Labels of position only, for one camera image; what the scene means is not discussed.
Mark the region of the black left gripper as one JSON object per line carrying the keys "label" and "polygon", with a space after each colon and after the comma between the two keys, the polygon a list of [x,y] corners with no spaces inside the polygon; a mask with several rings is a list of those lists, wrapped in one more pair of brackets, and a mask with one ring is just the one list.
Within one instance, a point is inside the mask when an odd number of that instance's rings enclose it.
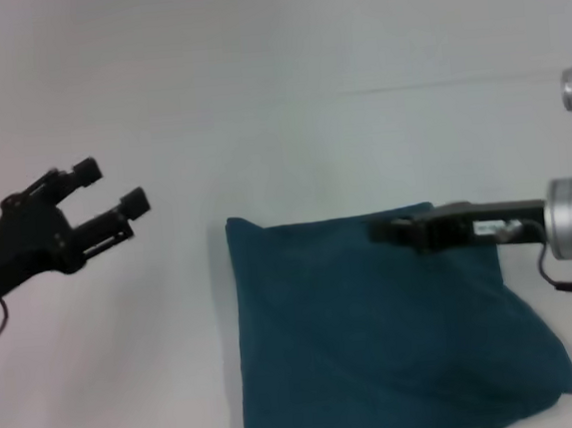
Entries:
{"label": "black left gripper", "polygon": [[94,158],[70,171],[52,169],[1,203],[0,299],[38,273],[79,271],[95,256],[133,237],[131,222],[151,209],[135,188],[111,210],[72,228],[58,204],[102,177]]}

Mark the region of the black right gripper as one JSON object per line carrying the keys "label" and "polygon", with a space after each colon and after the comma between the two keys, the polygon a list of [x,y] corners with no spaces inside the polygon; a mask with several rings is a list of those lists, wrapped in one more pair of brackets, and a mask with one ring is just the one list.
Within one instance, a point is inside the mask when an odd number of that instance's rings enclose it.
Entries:
{"label": "black right gripper", "polygon": [[[540,199],[415,206],[368,219],[366,233],[373,243],[406,246],[420,254],[466,246],[547,243],[544,209]],[[506,236],[474,228],[476,222],[494,220],[518,227]]]}

